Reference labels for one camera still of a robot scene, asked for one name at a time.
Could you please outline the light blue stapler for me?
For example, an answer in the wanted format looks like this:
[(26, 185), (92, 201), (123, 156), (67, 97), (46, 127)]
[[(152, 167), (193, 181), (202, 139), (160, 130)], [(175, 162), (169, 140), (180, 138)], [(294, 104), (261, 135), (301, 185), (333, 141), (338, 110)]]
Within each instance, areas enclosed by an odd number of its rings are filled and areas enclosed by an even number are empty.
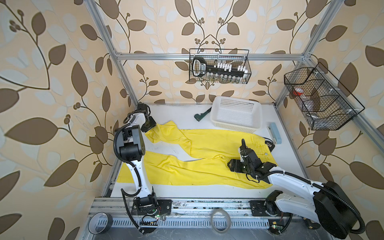
[(268, 131), (270, 133), (271, 139), (275, 145), (282, 144), (282, 137), (279, 132), (278, 126), (276, 123), (269, 123), (268, 124)]

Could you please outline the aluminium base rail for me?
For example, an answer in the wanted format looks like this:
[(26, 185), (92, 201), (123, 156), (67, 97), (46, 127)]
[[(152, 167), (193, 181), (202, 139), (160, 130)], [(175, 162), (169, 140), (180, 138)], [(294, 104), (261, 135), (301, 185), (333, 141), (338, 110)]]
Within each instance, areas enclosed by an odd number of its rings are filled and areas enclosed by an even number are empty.
[(99, 212), (113, 217), (113, 227), (133, 228), (134, 224), (128, 213), (137, 224), (146, 228), (211, 228), (210, 216), (213, 210), (223, 209), (231, 217), (232, 229), (267, 229), (271, 224), (284, 225), (289, 214), (270, 216), (263, 210), (263, 199), (204, 199), (173, 198), (159, 199), (159, 210), (153, 215), (140, 215), (133, 207), (133, 200), (122, 198), (96, 198), (88, 217)]

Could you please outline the white plastic laundry basket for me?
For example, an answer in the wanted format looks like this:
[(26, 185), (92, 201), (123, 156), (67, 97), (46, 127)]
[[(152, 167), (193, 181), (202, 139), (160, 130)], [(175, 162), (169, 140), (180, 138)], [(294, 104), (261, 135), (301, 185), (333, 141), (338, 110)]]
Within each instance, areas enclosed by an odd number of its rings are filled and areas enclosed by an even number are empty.
[(210, 120), (216, 127), (252, 134), (263, 126), (262, 105), (249, 100), (216, 97)]

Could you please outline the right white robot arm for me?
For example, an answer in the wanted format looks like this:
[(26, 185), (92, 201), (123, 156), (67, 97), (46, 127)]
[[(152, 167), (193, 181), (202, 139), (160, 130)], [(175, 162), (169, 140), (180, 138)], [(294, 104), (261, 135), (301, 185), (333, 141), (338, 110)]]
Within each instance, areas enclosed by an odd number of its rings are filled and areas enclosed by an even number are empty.
[(308, 227), (323, 227), (333, 237), (344, 240), (349, 234), (360, 235), (366, 224), (352, 201), (333, 181), (321, 183), (287, 172), (271, 162), (262, 162), (245, 140), (240, 158), (228, 162), (231, 172), (245, 174), (254, 183), (281, 187), (264, 201), (251, 201), (253, 216), (277, 217), (288, 214), (302, 217)]

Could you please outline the red item in basket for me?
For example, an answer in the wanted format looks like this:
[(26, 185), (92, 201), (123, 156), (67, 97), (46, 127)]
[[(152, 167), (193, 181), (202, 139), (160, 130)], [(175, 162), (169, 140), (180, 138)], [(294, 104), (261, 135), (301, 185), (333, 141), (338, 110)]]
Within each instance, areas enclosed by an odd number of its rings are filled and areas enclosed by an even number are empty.
[(304, 94), (304, 90), (302, 88), (294, 87), (293, 90), (292, 90), (292, 95), (294, 97), (299, 97), (299, 96), (301, 96), (303, 94)]

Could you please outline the yellow trousers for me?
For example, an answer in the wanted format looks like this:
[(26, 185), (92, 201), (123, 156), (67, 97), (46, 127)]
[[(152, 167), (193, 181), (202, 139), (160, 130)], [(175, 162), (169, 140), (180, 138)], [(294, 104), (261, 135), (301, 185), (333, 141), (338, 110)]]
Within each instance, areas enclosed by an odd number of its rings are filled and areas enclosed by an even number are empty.
[(275, 164), (265, 139), (255, 134), (213, 129), (181, 130), (173, 122), (157, 125), (146, 134), (153, 143), (180, 146), (194, 161), (147, 151), (144, 164), (149, 182), (165, 186), (227, 185), (242, 189), (267, 189), (270, 184), (251, 182), (245, 174), (231, 172), (227, 164), (239, 159), (242, 140), (264, 162)]

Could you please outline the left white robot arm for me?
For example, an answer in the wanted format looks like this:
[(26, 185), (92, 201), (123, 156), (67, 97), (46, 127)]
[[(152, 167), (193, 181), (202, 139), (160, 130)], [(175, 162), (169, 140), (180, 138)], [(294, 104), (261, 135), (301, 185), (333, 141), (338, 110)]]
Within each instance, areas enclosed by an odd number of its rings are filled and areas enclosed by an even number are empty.
[(125, 118), (124, 125), (115, 130), (113, 142), (114, 153), (131, 171), (136, 188), (133, 194), (121, 189), (122, 196), (134, 199), (133, 207), (140, 215), (153, 215), (159, 210), (157, 197), (147, 177), (144, 164), (146, 147), (143, 133), (156, 126), (150, 114), (150, 107), (139, 103), (135, 111)]

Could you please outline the black tool in basket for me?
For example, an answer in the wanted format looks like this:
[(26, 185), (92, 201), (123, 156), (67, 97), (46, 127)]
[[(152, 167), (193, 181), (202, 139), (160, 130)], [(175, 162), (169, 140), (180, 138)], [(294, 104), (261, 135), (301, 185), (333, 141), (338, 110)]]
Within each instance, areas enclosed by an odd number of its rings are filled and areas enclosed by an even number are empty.
[(252, 74), (249, 62), (243, 57), (219, 58), (218, 56), (195, 56), (190, 61), (189, 72), (194, 77), (228, 75), (248, 78)]

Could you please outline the dark green pipe wrench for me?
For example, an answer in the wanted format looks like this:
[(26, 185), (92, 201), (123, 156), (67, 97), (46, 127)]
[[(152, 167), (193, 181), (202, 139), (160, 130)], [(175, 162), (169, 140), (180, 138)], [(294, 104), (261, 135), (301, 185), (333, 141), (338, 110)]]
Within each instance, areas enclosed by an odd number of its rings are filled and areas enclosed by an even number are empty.
[(206, 110), (204, 113), (201, 113), (201, 114), (195, 114), (194, 115), (194, 118), (196, 121), (200, 122), (207, 114), (209, 114), (211, 112), (212, 108), (209, 108), (208, 110)]

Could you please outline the black tape roll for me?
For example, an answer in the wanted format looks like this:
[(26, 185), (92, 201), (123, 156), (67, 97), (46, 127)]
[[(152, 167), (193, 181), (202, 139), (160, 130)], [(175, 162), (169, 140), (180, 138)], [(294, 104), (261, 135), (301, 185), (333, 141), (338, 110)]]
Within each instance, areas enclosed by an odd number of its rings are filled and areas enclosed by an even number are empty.
[(113, 221), (113, 217), (108, 213), (96, 213), (88, 223), (88, 230), (93, 235), (104, 234), (111, 229)]

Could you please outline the aluminium frame post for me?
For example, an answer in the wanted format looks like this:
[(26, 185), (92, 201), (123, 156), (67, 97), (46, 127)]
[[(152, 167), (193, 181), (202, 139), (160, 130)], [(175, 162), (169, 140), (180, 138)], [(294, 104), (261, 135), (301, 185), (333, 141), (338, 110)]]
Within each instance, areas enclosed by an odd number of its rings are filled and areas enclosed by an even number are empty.
[(296, 98), (299, 96), (295, 93), (296, 87), (306, 83), (308, 79), (311, 79), (312, 73), (319, 74), (322, 72), (318, 68), (318, 64), (313, 61), (312, 54), (342, 4), (343, 1), (330, 1), (325, 14), (311, 35), (309, 43), (295, 64), (294, 70), (284, 75), (284, 87), (274, 103), (276, 111), (280, 109), (280, 106), (284, 106), (290, 97)]

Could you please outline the clear tape roll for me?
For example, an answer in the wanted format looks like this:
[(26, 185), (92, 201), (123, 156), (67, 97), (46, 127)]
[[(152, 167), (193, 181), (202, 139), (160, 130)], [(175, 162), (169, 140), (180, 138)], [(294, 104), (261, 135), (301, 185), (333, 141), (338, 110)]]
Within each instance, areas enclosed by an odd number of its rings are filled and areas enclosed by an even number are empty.
[(210, 216), (210, 225), (217, 234), (225, 234), (232, 225), (230, 215), (223, 209), (215, 209)]

